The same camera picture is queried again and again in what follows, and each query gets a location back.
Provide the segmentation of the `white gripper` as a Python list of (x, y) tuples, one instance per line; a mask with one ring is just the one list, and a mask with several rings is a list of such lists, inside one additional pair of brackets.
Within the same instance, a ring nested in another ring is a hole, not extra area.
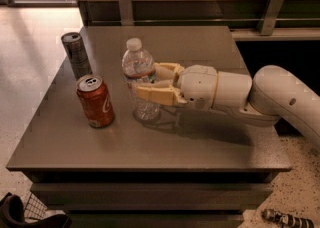
[[(178, 63), (155, 63), (154, 66), (157, 78), (164, 81), (133, 83), (132, 88), (139, 98), (165, 106), (212, 108), (218, 76), (215, 68), (193, 65), (184, 69)], [(173, 86), (172, 80), (178, 80), (179, 89)]]

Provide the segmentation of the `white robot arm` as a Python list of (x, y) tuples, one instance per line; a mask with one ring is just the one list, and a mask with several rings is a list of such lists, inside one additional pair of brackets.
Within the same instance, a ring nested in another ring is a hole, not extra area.
[(279, 66), (264, 66), (253, 76), (203, 65), (185, 68), (178, 63), (157, 63), (155, 67), (157, 82), (133, 84), (141, 99), (222, 112), (256, 126), (272, 126), (284, 119), (320, 148), (320, 96)]

